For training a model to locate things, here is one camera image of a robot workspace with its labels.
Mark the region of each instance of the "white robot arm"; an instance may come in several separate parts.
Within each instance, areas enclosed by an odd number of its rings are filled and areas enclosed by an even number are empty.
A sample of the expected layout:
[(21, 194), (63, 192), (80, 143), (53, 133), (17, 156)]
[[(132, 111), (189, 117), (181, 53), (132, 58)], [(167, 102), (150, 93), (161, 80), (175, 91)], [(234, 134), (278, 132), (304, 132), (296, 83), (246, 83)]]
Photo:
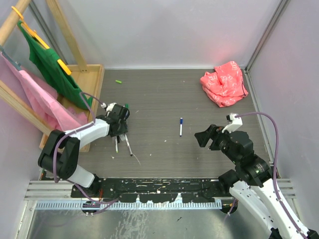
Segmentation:
[(94, 122), (66, 132), (52, 131), (39, 157), (38, 165), (53, 172), (54, 151), (58, 141), (65, 135), (74, 132), (64, 139), (59, 147), (64, 150), (62, 153), (58, 152), (55, 159), (57, 176), (84, 188), (90, 188), (97, 176), (77, 164), (79, 150), (98, 138), (108, 135), (114, 137), (128, 131), (126, 120), (130, 112), (126, 107), (116, 103), (108, 106), (102, 105), (102, 107), (106, 110), (106, 115), (98, 116)]
[(227, 120), (230, 124), (226, 127), (212, 124), (206, 131), (195, 134), (200, 147), (212, 139), (209, 149), (222, 151), (235, 164), (236, 171), (229, 170), (218, 178), (221, 188), (251, 212), (271, 239), (319, 239), (317, 232), (298, 219), (280, 189), (277, 194), (272, 170), (254, 153), (248, 134), (236, 131), (242, 120), (237, 114), (228, 115)]

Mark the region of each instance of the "green object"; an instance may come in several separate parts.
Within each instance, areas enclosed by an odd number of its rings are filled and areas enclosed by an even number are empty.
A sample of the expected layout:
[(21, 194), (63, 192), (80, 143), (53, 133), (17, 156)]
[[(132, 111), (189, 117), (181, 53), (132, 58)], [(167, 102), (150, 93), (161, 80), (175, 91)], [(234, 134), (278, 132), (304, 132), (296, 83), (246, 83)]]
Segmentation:
[[(59, 63), (57, 62), (57, 60), (60, 59), (58, 54), (56, 54), (56, 52), (51, 48), (43, 48), (35, 38), (30, 36), (29, 33), (24, 30), (24, 28), (21, 26), (21, 23), (22, 22), (19, 21), (17, 26), (29, 44), (29, 60), (37, 66), (45, 81), (54, 89), (56, 89), (59, 94), (63, 95), (77, 107), (86, 110), (87, 107), (79, 95), (82, 90), (76, 84), (73, 77), (71, 75), (67, 75), (60, 67)], [(92, 98), (86, 100), (89, 106), (92, 105), (92, 100)]]

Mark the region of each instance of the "metal frame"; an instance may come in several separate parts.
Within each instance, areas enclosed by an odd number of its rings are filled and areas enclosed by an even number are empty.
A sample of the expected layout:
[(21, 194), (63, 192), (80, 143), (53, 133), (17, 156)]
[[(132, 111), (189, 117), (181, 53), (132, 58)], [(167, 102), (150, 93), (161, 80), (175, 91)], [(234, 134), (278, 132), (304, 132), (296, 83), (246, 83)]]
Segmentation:
[[(290, 179), (278, 179), (278, 185), (281, 188), (285, 198), (290, 202), (291, 207), (298, 215), (294, 200), (296, 195)], [(72, 184), (61, 180), (58, 184), (54, 181), (30, 181), (25, 198), (24, 211), (20, 220), (19, 228), (16, 233), (16, 239), (27, 238), (32, 223), (35, 210), (81, 210), (83, 201), (86, 198), (71, 198)], [(188, 203), (183, 204), (178, 197), (171, 204), (166, 203), (140, 203), (138, 200), (135, 205), (131, 203), (117, 203), (110, 207), (110, 210), (167, 210), (167, 209), (220, 209), (222, 201), (233, 200), (233, 197), (215, 198), (215, 203)]]
[(247, 67), (245, 68), (247, 73), (249, 73), (249, 71), (251, 70), (251, 68), (252, 68), (255, 60), (257, 59), (261, 49), (263, 48), (263, 46), (265, 45), (265, 42), (267, 41), (270, 34), (274, 30), (277, 22), (279, 21), (280, 17), (284, 13), (289, 2), (290, 2), (290, 0), (281, 0), (280, 3), (278, 4), (272, 18), (270, 19), (262, 37), (260, 38), (260, 40), (255, 48), (253, 55), (251, 56), (250, 60), (248, 61)]
[[(284, 10), (286, 9), (287, 5), (289, 4), (290, 0), (281, 0), (278, 4), (276, 11), (274, 12), (269, 24), (267, 25), (264, 34), (262, 35), (258, 45), (256, 46), (256, 49), (254, 53), (252, 54), (247, 67), (245, 68), (245, 74), (246, 79), (248, 82), (248, 86), (252, 95), (253, 103), (255, 106), (256, 111), (259, 111), (259, 102), (255, 94), (254, 87), (252, 85), (252, 80), (250, 76), (250, 70), (257, 59), (259, 53), (261, 52), (261, 49), (265, 45), (265, 42), (269, 38), (270, 34), (272, 33), (273, 29), (275, 28), (277, 22), (279, 21), (280, 17), (282, 16)], [(32, 14), (34, 15), (35, 19), (40, 25), (40, 28), (50, 41), (51, 45), (54, 47), (54, 49), (58, 52), (58, 54), (63, 57), (62, 52), (60, 52), (60, 49), (58, 45), (56, 44), (54, 37), (52, 36), (52, 33), (48, 29), (43, 17), (41, 16), (40, 12), (38, 11), (36, 5), (32, 1), (30, 3), (30, 10)], [(262, 135), (264, 138), (264, 141), (266, 143), (266, 150), (269, 154), (270, 163), (273, 163), (274, 154), (269, 144), (269, 138), (268, 134), (266, 132), (266, 128), (264, 125), (264, 122), (260, 116), (258, 116), (258, 121), (261, 126)], [(295, 199), (296, 195), (294, 193), (292, 184), (289, 179), (278, 179), (278, 184), (281, 188), (281, 191), (283, 192), (285, 198), (295, 211), (295, 213), (298, 215), (297, 207), (295, 205)], [(59, 184), (55, 184), (53, 181), (31, 181), (28, 187), (28, 190), (26, 192), (25, 201), (24, 201), (24, 212), (22, 215), (22, 219), (19, 224), (19, 228), (17, 230), (16, 238), (17, 239), (24, 239), (27, 237), (27, 234), (29, 232), (32, 217), (34, 214), (34, 210), (39, 207), (39, 205), (45, 205), (44, 208), (48, 209), (48, 207), (56, 208), (57, 204), (43, 204), (44, 202), (48, 202), (47, 200), (50, 199), (51, 201), (58, 202), (69, 202), (69, 203), (77, 203), (81, 199), (71, 199), (71, 188), (72, 184), (60, 181)], [(215, 198), (216, 200), (231, 200), (231, 197), (225, 197), (225, 198)]]
[(46, 24), (44, 18), (42, 17), (38, 7), (36, 6), (36, 4), (34, 3), (33, 0), (31, 0), (31, 2), (29, 3), (29, 9), (34, 17), (34, 19), (36, 20), (36, 22), (39, 24), (41, 30), (43, 31), (45, 37), (48, 39), (48, 41), (50, 42), (50, 45), (52, 46), (52, 48), (55, 50), (55, 52), (59, 55), (59, 57), (61, 58), (61, 60), (65, 63), (68, 64), (68, 62), (66, 61), (66, 58), (63, 55), (63, 52), (61, 51), (59, 45), (57, 44), (56, 40), (54, 39), (51, 31), (49, 30), (48, 25)]

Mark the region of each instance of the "pink cloth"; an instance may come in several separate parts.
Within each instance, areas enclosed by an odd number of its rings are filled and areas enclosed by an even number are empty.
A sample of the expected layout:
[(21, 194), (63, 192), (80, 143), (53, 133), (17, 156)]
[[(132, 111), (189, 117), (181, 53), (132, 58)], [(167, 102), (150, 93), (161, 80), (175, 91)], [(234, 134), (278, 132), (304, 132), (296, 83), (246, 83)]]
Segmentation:
[(219, 107), (231, 106), (248, 95), (236, 62), (230, 61), (214, 69), (213, 73), (206, 72), (200, 82), (208, 97)]
[(66, 109), (56, 100), (57, 91), (45, 81), (23, 67), (21, 71), (18, 71), (5, 57), (3, 59), (19, 79), (32, 109), (52, 128), (66, 131), (87, 123), (84, 112), (76, 114), (72, 108)]

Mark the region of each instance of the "marker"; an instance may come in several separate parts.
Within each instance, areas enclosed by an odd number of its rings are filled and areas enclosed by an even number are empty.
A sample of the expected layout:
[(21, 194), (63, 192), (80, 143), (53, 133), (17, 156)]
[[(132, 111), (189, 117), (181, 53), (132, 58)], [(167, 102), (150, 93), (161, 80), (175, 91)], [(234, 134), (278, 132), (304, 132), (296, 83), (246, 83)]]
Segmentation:
[(115, 136), (115, 151), (118, 153), (119, 149), (118, 149), (118, 137)]
[(129, 143), (129, 139), (126, 136), (126, 134), (124, 134), (124, 136), (125, 136), (126, 144), (128, 145), (128, 148), (129, 148), (129, 151), (130, 151), (130, 156), (133, 156), (133, 153), (132, 153), (132, 150), (131, 150), (131, 146), (130, 146), (130, 143)]
[(182, 126), (183, 126), (183, 118), (180, 118), (180, 128), (179, 128), (179, 137), (181, 137), (181, 131), (182, 131)]

